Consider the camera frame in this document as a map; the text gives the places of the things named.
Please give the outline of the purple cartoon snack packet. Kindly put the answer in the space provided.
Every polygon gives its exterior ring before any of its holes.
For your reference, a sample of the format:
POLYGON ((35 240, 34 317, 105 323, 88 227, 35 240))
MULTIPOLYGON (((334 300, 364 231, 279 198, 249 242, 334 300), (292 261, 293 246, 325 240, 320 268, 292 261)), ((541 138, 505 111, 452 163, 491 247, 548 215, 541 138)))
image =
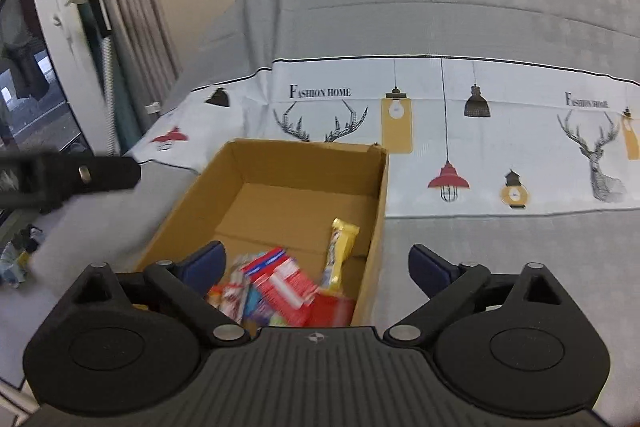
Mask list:
POLYGON ((259 291, 251 287, 245 301, 243 320, 258 327, 288 326, 285 319, 274 311, 259 291))

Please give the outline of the cardboard box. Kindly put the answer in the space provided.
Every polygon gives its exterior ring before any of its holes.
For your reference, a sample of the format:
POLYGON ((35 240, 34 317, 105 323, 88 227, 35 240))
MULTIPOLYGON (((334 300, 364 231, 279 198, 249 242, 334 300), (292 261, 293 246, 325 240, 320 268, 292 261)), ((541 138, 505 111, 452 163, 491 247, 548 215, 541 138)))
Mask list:
POLYGON ((139 268, 180 261, 211 241, 230 260, 283 247, 320 280, 331 225, 360 232, 346 262, 352 325, 368 325, 382 265, 388 154, 382 146, 233 140, 221 147, 172 208, 143 251, 139 268))

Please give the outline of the large red snack pack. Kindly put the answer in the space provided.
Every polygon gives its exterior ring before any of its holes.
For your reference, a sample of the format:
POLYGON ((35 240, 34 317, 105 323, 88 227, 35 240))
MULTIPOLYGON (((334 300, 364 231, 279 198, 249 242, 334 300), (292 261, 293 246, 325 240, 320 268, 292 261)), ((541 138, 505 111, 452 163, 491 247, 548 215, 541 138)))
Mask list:
POLYGON ((286 324, 293 327, 306 324, 318 286, 285 249, 268 251, 245 265, 243 272, 286 324))

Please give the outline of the yellow snack packet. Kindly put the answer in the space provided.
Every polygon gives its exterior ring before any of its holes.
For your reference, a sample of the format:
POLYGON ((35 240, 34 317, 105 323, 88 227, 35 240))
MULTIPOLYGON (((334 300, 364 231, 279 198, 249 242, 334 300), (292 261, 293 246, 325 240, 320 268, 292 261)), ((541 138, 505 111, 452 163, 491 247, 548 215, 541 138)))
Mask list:
POLYGON ((360 228, 340 218, 332 222, 331 236, 326 251, 326 265, 320 287, 324 291, 339 293, 342 290, 343 265, 352 254, 360 228))

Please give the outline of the grey curtain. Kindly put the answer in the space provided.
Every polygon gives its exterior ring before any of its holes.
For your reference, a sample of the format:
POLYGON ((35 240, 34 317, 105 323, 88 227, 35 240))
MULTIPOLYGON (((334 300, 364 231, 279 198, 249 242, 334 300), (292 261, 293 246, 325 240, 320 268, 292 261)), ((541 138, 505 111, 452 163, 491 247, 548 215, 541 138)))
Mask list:
POLYGON ((160 0, 105 0, 111 35, 102 38, 88 3, 78 6, 101 75, 115 127, 117 152, 126 152, 160 116, 180 63, 160 0))

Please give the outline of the small red snack packet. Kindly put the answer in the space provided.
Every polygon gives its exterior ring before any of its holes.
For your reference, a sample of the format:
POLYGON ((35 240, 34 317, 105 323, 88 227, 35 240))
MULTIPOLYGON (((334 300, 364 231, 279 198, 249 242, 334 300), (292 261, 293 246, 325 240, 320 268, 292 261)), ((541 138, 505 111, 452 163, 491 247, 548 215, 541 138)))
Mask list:
POLYGON ((311 303, 306 327, 346 327, 352 321, 356 301, 343 295, 318 291, 311 303))

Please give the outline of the red gold candy bar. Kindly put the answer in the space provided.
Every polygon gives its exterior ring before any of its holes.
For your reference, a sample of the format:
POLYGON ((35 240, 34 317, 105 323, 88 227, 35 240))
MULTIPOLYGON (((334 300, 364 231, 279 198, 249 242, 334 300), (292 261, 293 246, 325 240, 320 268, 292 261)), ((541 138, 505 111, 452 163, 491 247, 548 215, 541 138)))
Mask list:
POLYGON ((224 285, 214 285, 207 291, 205 300, 214 308, 218 309, 222 301, 224 285))

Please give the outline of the white window frame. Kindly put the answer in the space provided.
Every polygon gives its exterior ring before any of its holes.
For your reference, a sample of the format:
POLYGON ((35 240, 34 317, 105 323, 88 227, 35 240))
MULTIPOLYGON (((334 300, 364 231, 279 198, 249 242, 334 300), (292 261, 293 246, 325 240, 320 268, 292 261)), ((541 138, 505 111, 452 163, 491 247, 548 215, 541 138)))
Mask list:
POLYGON ((55 74, 79 130, 93 152, 117 152, 101 75, 93 62, 77 6, 68 0, 34 1, 55 74))

